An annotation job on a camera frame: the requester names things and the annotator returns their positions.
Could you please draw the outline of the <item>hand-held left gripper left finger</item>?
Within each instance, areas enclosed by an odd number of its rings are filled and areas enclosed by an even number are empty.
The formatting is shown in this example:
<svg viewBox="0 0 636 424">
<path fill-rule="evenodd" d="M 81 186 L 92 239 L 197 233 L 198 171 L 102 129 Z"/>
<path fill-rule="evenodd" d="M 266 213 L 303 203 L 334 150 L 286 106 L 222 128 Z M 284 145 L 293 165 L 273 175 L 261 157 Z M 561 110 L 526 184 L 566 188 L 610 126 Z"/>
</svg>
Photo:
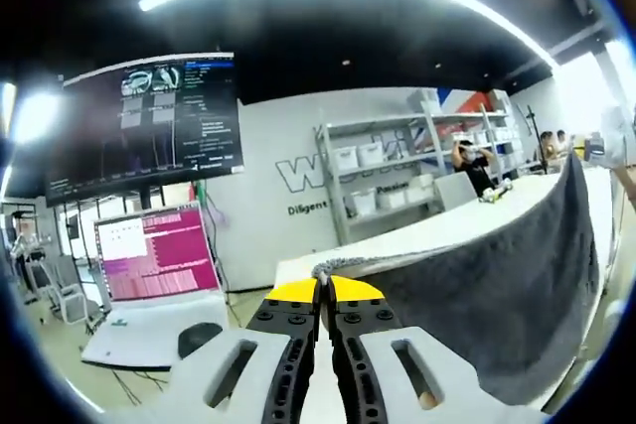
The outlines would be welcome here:
<svg viewBox="0 0 636 424">
<path fill-rule="evenodd" d="M 320 282 L 284 284 L 246 327 L 220 332 L 173 365 L 149 402 L 102 413 L 104 423 L 296 423 L 313 372 Z"/>
</svg>

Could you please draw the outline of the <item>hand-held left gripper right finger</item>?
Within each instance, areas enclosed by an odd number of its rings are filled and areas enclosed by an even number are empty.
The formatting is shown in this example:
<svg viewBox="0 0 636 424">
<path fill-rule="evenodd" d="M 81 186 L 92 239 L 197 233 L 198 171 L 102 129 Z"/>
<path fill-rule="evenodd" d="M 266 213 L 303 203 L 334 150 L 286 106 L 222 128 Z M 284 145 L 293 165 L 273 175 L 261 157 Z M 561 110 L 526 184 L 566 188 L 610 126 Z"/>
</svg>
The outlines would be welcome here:
<svg viewBox="0 0 636 424">
<path fill-rule="evenodd" d="M 350 423 L 545 423 L 549 417 L 486 392 L 475 367 L 419 327 L 403 326 L 383 293 L 325 280 L 333 367 Z M 431 410 L 418 397 L 430 391 Z"/>
</svg>

